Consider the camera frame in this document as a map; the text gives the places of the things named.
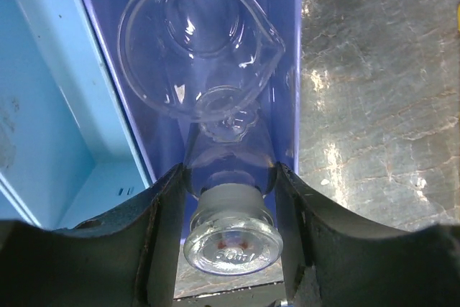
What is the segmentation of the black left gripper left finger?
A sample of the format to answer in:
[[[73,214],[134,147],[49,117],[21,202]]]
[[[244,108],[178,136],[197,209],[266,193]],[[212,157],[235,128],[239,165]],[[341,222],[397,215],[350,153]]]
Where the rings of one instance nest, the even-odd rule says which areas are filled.
[[[171,306],[185,186],[176,165],[153,186],[72,229],[1,222],[3,306]]]

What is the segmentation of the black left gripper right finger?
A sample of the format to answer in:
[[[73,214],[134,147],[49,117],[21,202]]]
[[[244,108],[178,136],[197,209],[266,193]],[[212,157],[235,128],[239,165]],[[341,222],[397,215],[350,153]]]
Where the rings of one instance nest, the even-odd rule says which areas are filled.
[[[344,208],[278,164],[276,217],[294,306],[457,306],[459,228],[405,232]]]

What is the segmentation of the small clear glass vial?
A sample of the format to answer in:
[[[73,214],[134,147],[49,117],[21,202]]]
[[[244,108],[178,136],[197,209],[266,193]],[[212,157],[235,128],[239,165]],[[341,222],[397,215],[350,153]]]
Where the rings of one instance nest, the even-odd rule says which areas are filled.
[[[219,276],[248,275],[275,263],[283,241],[265,196],[275,153],[256,101],[223,119],[191,124],[184,160],[198,205],[183,246],[188,263]]]

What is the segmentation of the blue three-compartment drawer box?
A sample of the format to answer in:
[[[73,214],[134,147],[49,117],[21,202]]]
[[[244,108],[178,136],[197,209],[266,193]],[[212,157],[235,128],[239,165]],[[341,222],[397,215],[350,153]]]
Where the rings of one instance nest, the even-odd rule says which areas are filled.
[[[129,0],[1,0],[1,217],[71,228],[180,161],[189,123],[130,89]]]

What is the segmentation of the clear glass beaker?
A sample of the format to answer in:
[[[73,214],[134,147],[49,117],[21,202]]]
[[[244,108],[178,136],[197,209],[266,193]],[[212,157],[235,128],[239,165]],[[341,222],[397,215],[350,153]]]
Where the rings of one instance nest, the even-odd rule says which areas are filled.
[[[121,70],[137,97],[191,122],[248,107],[284,51],[256,0],[130,0],[117,35]]]

